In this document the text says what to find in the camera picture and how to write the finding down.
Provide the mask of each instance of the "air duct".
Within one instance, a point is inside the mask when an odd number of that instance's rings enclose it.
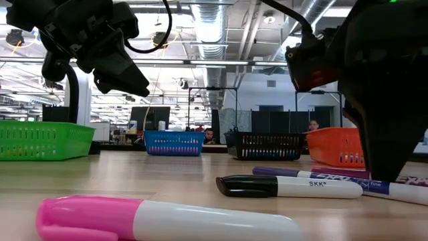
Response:
[[[335,2],[336,0],[304,0],[299,13],[303,15],[303,17],[305,17],[311,25],[315,25]],[[284,37],[284,42],[271,57],[271,61],[286,61],[286,40],[288,36],[296,29],[297,25],[298,22],[296,20],[292,19],[291,17],[287,17],[286,22],[282,27],[282,36]]]
[[[224,46],[210,46],[224,42],[226,27],[227,6],[224,5],[192,5],[191,10],[195,17],[195,32],[199,42],[207,45],[200,45],[199,54],[203,60],[224,60]],[[205,86],[225,87],[226,71],[222,68],[205,68]],[[224,97],[224,92],[208,92],[208,100],[211,108],[220,109],[223,101],[219,97]]]

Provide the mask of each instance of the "white wall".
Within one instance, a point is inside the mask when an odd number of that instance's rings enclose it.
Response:
[[[267,80],[276,80],[276,88],[268,88]],[[233,86],[235,74],[227,74],[227,85]],[[337,91],[337,84],[332,83],[321,90]],[[275,74],[266,76],[264,74],[246,74],[238,90],[238,101],[242,110],[259,110],[260,105],[280,105],[284,106],[284,111],[295,111],[295,89],[287,74]],[[315,106],[333,106],[335,127],[340,126],[339,103],[329,94],[305,94],[298,95],[298,110],[314,110]],[[235,108],[234,96],[228,91],[225,95],[224,108]],[[351,127],[352,123],[343,117],[344,127]]]

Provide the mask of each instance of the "table surface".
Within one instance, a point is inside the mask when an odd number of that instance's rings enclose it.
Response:
[[[366,196],[245,199],[219,193],[216,177],[251,174],[257,165],[309,170],[316,163],[307,156],[271,162],[236,161],[224,154],[153,157],[118,151],[65,162],[0,162],[0,239],[40,240],[34,221],[43,198],[90,194],[281,214],[301,225],[306,240],[428,240],[425,206]],[[426,176],[428,165],[408,163],[402,174]]]

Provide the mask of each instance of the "white pillar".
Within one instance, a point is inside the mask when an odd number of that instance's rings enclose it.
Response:
[[[94,76],[81,71],[79,68],[74,68],[79,81],[79,112],[78,124],[90,126],[91,121],[91,100],[92,100],[92,82]],[[70,86],[67,80],[66,97],[64,106],[70,105]]]

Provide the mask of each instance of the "purple marker cap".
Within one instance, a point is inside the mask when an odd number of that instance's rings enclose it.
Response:
[[[274,167],[254,167],[253,175],[274,175],[274,176],[286,176],[286,177],[297,177],[299,174],[298,170],[281,169]]]
[[[347,170],[347,169],[329,168],[329,167],[313,167],[311,172],[329,174],[329,175],[341,175],[345,177],[355,177],[355,178],[361,178],[361,179],[369,179],[370,177],[368,171]]]

